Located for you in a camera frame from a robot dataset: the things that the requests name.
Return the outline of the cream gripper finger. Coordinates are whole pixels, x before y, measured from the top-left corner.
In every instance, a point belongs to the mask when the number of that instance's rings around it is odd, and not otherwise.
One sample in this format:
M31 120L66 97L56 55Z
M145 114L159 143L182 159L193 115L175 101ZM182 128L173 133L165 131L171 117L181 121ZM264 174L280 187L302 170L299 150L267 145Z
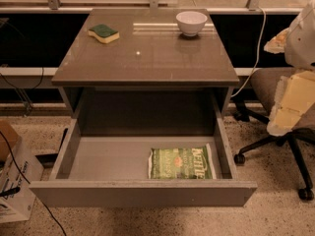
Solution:
M303 71L281 76L275 93L267 131L273 136L291 132L303 115L315 103L315 73Z
M284 53L287 34L288 29L283 29L265 44L264 50L273 54Z

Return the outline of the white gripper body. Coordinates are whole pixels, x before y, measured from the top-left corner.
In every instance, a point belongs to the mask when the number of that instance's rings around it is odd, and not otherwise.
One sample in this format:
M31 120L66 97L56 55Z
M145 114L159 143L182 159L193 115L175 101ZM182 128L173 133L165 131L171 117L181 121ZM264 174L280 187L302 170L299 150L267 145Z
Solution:
M284 58L295 68L315 69L315 0L310 0L291 22Z

